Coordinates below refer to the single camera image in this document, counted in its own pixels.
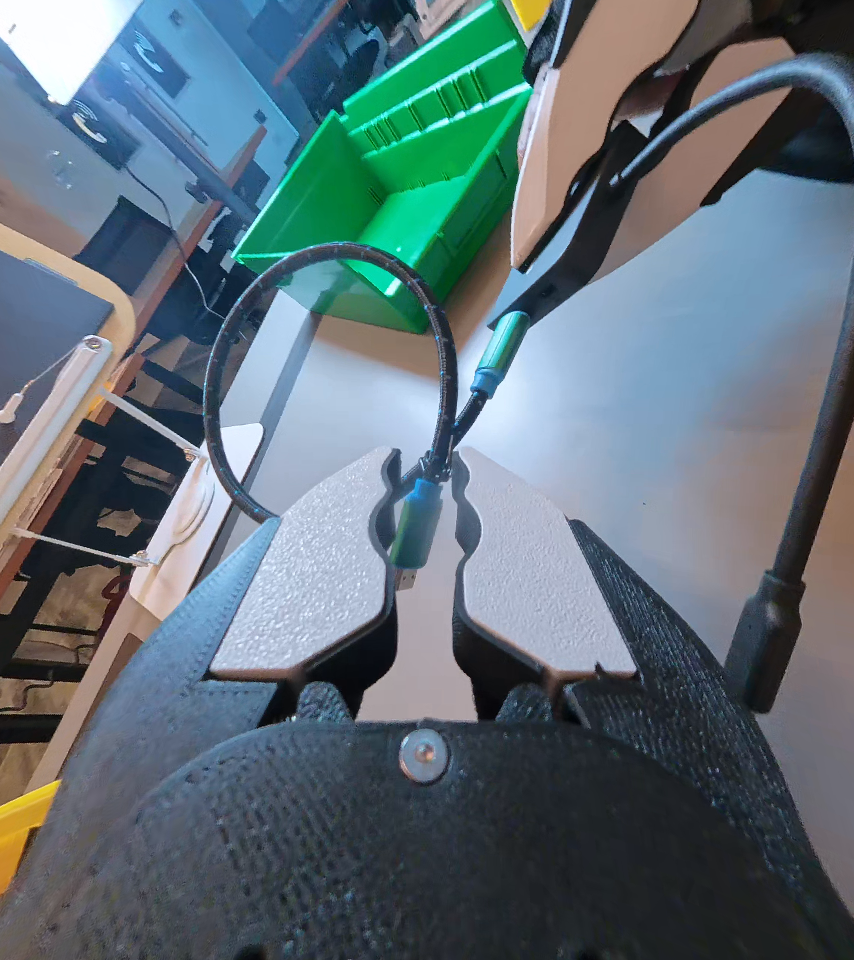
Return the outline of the green plastic bin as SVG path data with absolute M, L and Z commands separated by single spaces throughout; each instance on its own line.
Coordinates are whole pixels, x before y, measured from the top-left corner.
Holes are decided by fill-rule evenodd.
M 485 2 L 332 111 L 233 257 L 256 275 L 353 242 L 415 270 L 443 305 L 512 207 L 527 46 Z

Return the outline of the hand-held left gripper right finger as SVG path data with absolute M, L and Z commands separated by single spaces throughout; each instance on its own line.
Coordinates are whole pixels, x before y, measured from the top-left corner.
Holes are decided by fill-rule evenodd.
M 472 447 L 454 455 L 457 565 L 453 650 L 477 703 L 535 685 L 634 680 L 623 628 L 571 522 L 538 488 Z

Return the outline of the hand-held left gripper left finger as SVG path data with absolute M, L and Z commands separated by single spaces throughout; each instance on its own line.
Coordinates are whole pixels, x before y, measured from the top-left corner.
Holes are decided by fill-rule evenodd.
M 388 613 L 377 519 L 400 451 L 374 448 L 312 487 L 281 516 L 210 664 L 229 681 L 294 682 Z

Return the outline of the black adapter hub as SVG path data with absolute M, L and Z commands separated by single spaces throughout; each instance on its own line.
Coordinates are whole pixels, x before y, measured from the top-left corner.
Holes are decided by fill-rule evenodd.
M 665 162 L 684 138 L 742 105 L 784 89 L 801 89 L 830 104 L 845 126 L 854 162 L 854 61 L 838 54 L 807 53 L 768 65 L 715 92 L 648 138 L 629 122 L 615 126 L 588 173 L 572 210 L 584 207 L 568 245 L 526 290 L 494 308 L 488 326 L 524 315 L 532 324 L 549 315 L 604 272 L 603 261 L 625 222 L 639 184 Z M 854 247 L 842 323 L 815 430 L 777 547 L 734 631 L 724 670 L 740 700 L 766 714 L 776 698 L 801 628 L 803 576 L 854 422 Z

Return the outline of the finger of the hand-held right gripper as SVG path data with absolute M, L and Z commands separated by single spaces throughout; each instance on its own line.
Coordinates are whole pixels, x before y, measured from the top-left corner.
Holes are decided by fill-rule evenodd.
M 639 78 L 630 66 L 550 68 L 537 89 L 514 197 L 510 263 L 526 270 L 558 226 L 577 174 L 607 137 L 613 119 L 658 111 L 668 77 Z
M 793 49 L 780 37 L 729 45 L 697 82 L 690 106 L 738 79 L 793 57 Z M 694 214 L 787 95 L 782 88 L 743 102 L 677 143 L 637 183 L 596 280 L 636 258 Z

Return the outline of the bright white screen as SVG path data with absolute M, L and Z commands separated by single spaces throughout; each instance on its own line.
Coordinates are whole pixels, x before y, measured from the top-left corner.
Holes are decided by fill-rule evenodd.
M 73 99 L 141 1 L 0 1 L 0 65 L 59 106 Z

